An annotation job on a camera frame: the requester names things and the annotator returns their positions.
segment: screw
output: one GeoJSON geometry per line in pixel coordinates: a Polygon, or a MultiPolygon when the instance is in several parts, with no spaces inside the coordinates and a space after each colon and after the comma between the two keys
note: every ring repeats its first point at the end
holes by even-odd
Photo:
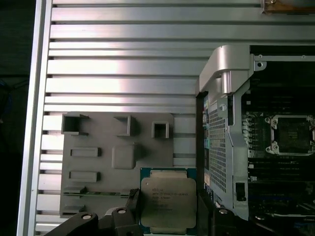
{"type": "Polygon", "coordinates": [[[83,215],[83,216],[82,216],[82,219],[84,219],[84,220],[91,219],[91,215],[83,215]]]}
{"type": "Polygon", "coordinates": [[[226,209],[221,209],[221,210],[219,210],[219,212],[222,215],[226,215],[227,214],[227,210],[226,209]]]}
{"type": "Polygon", "coordinates": [[[118,211],[118,213],[119,213],[119,214],[125,214],[126,211],[125,211],[124,209],[120,209],[120,210],[118,211]]]}
{"type": "Polygon", "coordinates": [[[257,220],[264,220],[264,219],[265,219],[263,216],[255,216],[255,218],[256,218],[257,220]]]}

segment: perforated metal panel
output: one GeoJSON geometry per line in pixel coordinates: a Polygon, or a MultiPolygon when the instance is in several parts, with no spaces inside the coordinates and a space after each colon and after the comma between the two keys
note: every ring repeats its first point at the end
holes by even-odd
{"type": "Polygon", "coordinates": [[[218,110],[209,113],[210,125],[210,175],[211,181],[226,193],[225,119],[218,110]]]}

